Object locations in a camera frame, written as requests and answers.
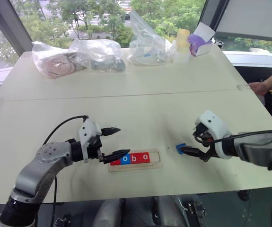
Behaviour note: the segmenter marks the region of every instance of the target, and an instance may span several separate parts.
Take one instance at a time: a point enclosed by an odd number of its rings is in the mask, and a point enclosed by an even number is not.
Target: plastic bag
[[[122,60],[121,46],[109,39],[78,40],[70,46],[71,51],[83,52],[89,55],[92,69],[102,71],[122,71],[125,63]]]
[[[157,35],[134,10],[131,11],[133,31],[128,60],[135,65],[163,65],[170,61],[172,44]]]
[[[32,55],[37,69],[45,76],[58,78],[88,67],[88,55],[33,42]]]

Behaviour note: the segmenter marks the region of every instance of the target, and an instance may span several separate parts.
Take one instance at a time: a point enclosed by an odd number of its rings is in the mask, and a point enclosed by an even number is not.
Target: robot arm
[[[204,153],[198,148],[185,146],[180,148],[183,153],[199,157],[204,162],[211,157],[229,159],[236,156],[272,170],[272,130],[233,136],[226,123],[210,110],[198,118],[195,129],[195,139],[210,149]]]
[[[80,141],[51,142],[43,145],[33,161],[19,173],[9,200],[0,214],[0,227],[33,226],[35,215],[59,171],[73,162],[98,158],[109,163],[126,155],[130,150],[119,150],[105,156],[101,153],[100,136],[118,132],[118,128],[104,128],[86,118],[79,130]]]

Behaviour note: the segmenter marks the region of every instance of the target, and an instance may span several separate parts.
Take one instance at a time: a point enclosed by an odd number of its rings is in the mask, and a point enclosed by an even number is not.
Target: person's hand
[[[269,91],[267,84],[263,82],[249,83],[248,85],[258,95],[264,96]]]

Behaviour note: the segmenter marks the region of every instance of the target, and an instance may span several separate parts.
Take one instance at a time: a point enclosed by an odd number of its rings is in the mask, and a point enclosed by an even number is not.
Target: blue block
[[[126,164],[130,164],[130,163],[131,163],[131,155],[130,154],[124,155],[120,159],[120,164],[121,165],[126,165]]]
[[[179,144],[179,145],[177,145],[175,147],[180,155],[184,154],[182,151],[180,151],[180,147],[184,147],[184,146],[186,146],[186,144],[185,143],[181,143],[181,144]]]

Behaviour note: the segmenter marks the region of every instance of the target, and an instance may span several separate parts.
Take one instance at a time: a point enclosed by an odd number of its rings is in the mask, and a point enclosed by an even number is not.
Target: purple object
[[[198,49],[200,46],[212,43],[211,40],[205,42],[200,36],[191,34],[188,36],[187,41],[189,42],[190,46],[190,51],[193,56],[196,56],[196,53],[198,52]]]

